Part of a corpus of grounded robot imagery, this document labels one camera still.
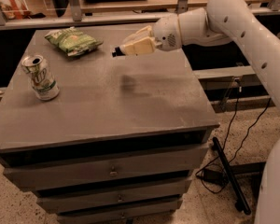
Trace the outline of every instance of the green snack package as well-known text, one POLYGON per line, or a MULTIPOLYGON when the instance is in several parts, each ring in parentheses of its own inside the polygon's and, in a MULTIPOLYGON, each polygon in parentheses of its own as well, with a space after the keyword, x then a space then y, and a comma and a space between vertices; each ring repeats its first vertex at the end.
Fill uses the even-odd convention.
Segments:
POLYGON ((82 55, 103 44, 103 41, 98 41, 75 27, 50 31, 45 35, 45 38, 68 56, 82 55))

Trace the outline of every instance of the floor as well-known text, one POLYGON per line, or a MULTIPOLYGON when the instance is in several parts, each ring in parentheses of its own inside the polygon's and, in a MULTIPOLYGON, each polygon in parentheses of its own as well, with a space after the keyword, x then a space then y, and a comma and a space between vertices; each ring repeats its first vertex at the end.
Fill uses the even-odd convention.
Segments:
MULTIPOLYGON (((231 125, 230 135, 226 144, 226 155, 230 159, 245 137, 248 127, 266 106, 268 97, 240 99, 237 115, 231 125)), ((214 130, 208 141, 216 136, 223 143, 230 120, 234 114, 236 101, 230 100, 227 111, 221 112, 218 105, 213 103, 220 120, 220 127, 214 130)), ((266 161, 273 144, 280 137, 280 113, 272 105, 266 110, 259 122, 250 130, 244 146, 232 164, 243 164, 253 161, 266 161)), ((216 153, 209 149, 203 164, 213 159, 216 153)), ((0 165, 0 224, 57 224, 56 216, 48 215, 36 204, 32 193, 23 193, 3 177, 3 167, 0 165)), ((253 199, 250 188, 250 176, 240 176, 238 181, 250 204, 253 214, 246 216, 235 207, 236 197, 229 184, 219 194, 208 191, 201 180, 193 177, 188 193, 183 196, 183 203, 173 213, 163 213, 146 217, 137 217, 134 224, 250 224, 253 223, 257 201, 253 199)), ((209 185, 212 190, 217 186, 209 185)), ((123 221, 109 224, 122 224, 123 221)))

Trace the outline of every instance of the robotic arm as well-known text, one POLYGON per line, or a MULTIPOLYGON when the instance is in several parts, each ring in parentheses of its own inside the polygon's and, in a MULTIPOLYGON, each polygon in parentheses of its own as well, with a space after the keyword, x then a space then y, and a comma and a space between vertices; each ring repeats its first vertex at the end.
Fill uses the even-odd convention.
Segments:
MULTIPOLYGON (((280 39, 264 27, 244 0, 209 0, 199 8, 158 20, 128 36, 113 56, 170 51, 183 45, 223 45, 234 41, 280 110, 280 39)), ((280 224, 280 140, 266 162, 255 223, 280 224)))

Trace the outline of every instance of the dresser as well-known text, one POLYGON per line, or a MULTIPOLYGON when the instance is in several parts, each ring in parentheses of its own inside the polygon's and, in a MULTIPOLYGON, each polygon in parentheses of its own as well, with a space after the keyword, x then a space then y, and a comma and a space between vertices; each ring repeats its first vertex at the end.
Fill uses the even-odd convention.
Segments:
POLYGON ((112 57, 145 25, 79 28, 104 41, 79 58, 36 31, 23 57, 43 55, 60 94, 38 100, 18 66, 0 103, 5 177, 62 224, 178 209, 219 125, 181 49, 112 57))

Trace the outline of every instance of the soda can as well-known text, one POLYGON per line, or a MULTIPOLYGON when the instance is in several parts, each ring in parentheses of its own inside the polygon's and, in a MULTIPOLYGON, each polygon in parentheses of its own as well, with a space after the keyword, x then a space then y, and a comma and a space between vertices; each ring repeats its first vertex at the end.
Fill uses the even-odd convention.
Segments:
POLYGON ((38 99, 48 101, 59 94, 59 87, 52 74, 48 61, 42 55, 25 57, 22 70, 30 77, 31 85, 38 99))

